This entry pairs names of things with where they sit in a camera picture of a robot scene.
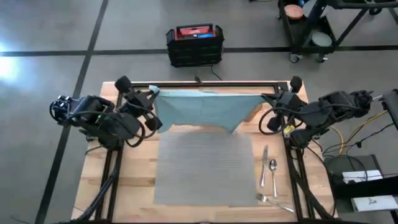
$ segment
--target orange object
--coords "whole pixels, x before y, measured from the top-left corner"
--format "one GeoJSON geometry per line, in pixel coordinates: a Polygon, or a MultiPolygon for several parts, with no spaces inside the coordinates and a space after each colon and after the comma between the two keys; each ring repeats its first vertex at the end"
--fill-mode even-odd
{"type": "Polygon", "coordinates": [[[301,19],[303,17],[303,9],[300,6],[294,4],[285,6],[286,16],[289,19],[301,19]]]}

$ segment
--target gray floor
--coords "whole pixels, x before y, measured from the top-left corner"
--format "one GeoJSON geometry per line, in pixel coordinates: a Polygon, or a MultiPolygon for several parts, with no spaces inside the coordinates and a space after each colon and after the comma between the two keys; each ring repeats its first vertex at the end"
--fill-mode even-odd
{"type": "MultiPolygon", "coordinates": [[[[0,4],[0,50],[86,50],[98,16],[100,0],[11,1],[0,4]]],[[[328,15],[340,34],[356,11],[333,11],[328,15]]],[[[225,47],[286,47],[276,2],[247,0],[160,1],[110,0],[99,32],[96,50],[164,49],[164,34],[177,25],[213,22],[224,29],[225,47]]],[[[365,15],[343,45],[395,45],[398,29],[387,11],[365,15]]],[[[287,53],[225,53],[214,67],[224,80],[287,80],[299,75],[310,100],[334,90],[374,90],[375,95],[397,88],[395,51],[336,52],[324,64],[309,57],[298,64],[287,53]]],[[[48,115],[58,95],[72,95],[83,56],[0,57],[0,222],[18,223],[16,217],[34,222],[57,148],[61,127],[48,115]]],[[[166,55],[94,56],[81,95],[98,94],[101,83],[127,75],[134,81],[216,80],[209,68],[173,68],[166,55]]],[[[369,116],[382,110],[375,103],[369,116]]],[[[345,135],[365,118],[336,126],[345,135]]],[[[366,136],[391,122],[385,116],[367,126],[366,136]]],[[[353,149],[353,155],[373,153],[384,173],[398,171],[397,131],[390,128],[353,149]]],[[[338,137],[326,134],[329,146],[338,137]]],[[[46,223],[66,221],[78,187],[86,142],[71,132],[46,223]]],[[[345,220],[392,223],[388,213],[341,214],[345,220]]]]}

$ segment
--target teal towel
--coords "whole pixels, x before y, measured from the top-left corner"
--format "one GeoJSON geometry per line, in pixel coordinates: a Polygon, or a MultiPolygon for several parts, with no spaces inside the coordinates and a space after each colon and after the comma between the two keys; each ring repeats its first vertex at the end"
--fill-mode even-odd
{"type": "Polygon", "coordinates": [[[154,101],[162,133],[172,124],[213,125],[233,132],[252,110],[264,102],[258,94],[229,94],[195,90],[160,90],[154,101]]]}

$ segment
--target wooden table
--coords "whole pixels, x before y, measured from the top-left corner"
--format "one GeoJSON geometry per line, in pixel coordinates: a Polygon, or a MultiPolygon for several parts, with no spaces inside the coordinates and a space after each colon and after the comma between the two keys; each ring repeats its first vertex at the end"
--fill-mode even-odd
{"type": "MultiPolygon", "coordinates": [[[[192,90],[212,90],[220,93],[274,93],[271,87],[200,87],[184,88],[192,90]]],[[[103,83],[101,96],[116,103],[118,91],[113,82],[103,83]]],[[[299,97],[307,101],[305,88],[301,88],[299,97]]],[[[265,136],[258,130],[261,115],[268,110],[270,105],[264,103],[261,110],[249,122],[242,122],[237,132],[250,135],[254,154],[254,170],[256,183],[261,175],[261,158],[264,146],[269,145],[269,158],[277,159],[278,169],[275,173],[277,179],[277,200],[288,207],[294,208],[289,170],[286,164],[286,153],[281,134],[265,136]]],[[[264,124],[273,116],[267,116],[264,124]]],[[[208,132],[223,131],[214,127],[199,126],[172,126],[170,132],[208,132]]],[[[286,212],[268,203],[258,203],[256,207],[189,207],[166,206],[154,204],[156,165],[159,146],[159,134],[145,140],[140,146],[130,148],[125,146],[119,176],[118,191],[114,207],[113,222],[292,222],[297,221],[295,213],[286,212]]],[[[310,147],[322,156],[319,147],[311,143],[310,147]]],[[[81,215],[100,189],[103,173],[105,149],[98,149],[86,156],[80,184],[75,201],[72,218],[81,215]]],[[[305,168],[310,189],[320,203],[331,211],[333,197],[325,169],[318,158],[310,151],[304,154],[305,168]]],[[[272,196],[271,172],[267,172],[266,188],[257,186],[257,191],[272,196]]],[[[299,188],[300,199],[304,214],[307,214],[305,200],[299,188]]],[[[105,198],[104,211],[108,209],[109,193],[105,198]]]]}

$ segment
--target red and black toolbox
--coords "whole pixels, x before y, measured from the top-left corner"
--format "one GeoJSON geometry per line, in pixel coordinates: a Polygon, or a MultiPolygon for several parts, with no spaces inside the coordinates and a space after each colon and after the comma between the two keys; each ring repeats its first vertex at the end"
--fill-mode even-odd
{"type": "Polygon", "coordinates": [[[167,50],[174,67],[214,65],[221,61],[223,30],[213,24],[178,26],[166,34],[167,50]]]}

